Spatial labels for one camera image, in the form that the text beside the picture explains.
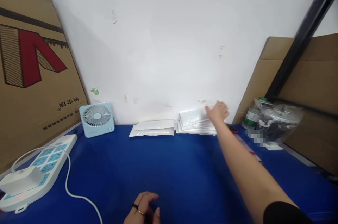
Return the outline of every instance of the ring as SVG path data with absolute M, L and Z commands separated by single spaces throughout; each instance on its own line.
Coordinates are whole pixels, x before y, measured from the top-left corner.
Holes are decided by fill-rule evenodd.
M 144 215 L 144 213 L 143 213 L 142 211 L 140 211 L 140 210 L 138 210 L 138 209 L 137 209 L 137 211 L 138 211 L 140 214 Z

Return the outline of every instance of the cardboard box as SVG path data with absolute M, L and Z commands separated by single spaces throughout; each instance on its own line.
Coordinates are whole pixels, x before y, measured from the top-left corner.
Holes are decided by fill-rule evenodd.
M 265 96 L 293 38 L 269 37 L 245 91 L 234 123 L 241 123 L 253 99 Z M 283 86 L 284 100 L 338 114 L 338 33 L 313 37 Z M 338 121 L 304 110 L 298 128 L 285 143 L 338 176 Z
M 80 122 L 87 99 L 51 0 L 0 0 L 0 173 Z
M 338 114 L 338 33 L 312 37 L 279 97 Z M 338 121 L 307 110 L 285 141 L 294 150 L 338 176 Z
M 338 114 L 338 33 L 313 37 L 278 97 Z
M 254 98 L 265 96 L 293 41 L 294 38 L 288 37 L 267 39 L 233 119 L 234 124 L 242 123 L 248 109 L 253 105 Z

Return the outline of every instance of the white power adapter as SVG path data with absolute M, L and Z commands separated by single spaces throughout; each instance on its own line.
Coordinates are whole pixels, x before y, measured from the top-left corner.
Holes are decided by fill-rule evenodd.
M 43 176 L 37 167 L 28 167 L 5 176 L 0 181 L 0 190 L 9 195 L 16 195 L 37 187 L 41 183 Z

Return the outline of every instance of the human left hand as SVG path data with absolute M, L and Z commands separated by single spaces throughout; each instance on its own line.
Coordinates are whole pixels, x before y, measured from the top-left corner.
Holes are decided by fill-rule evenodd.
M 152 221 L 152 224 L 160 224 L 161 220 L 159 218 L 159 208 L 157 208 L 154 213 L 149 206 L 149 203 L 155 201 L 156 199 L 158 199 L 158 195 L 156 193 L 140 193 L 134 202 L 134 204 L 138 206 L 138 209 L 132 207 L 123 224 L 144 224 L 145 216 L 147 216 L 147 219 Z

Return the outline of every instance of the desk fan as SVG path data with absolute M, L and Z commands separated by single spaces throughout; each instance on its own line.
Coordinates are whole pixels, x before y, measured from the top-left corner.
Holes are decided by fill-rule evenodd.
M 84 134 L 87 138 L 99 136 L 115 129 L 110 103 L 85 105 L 80 107 Z

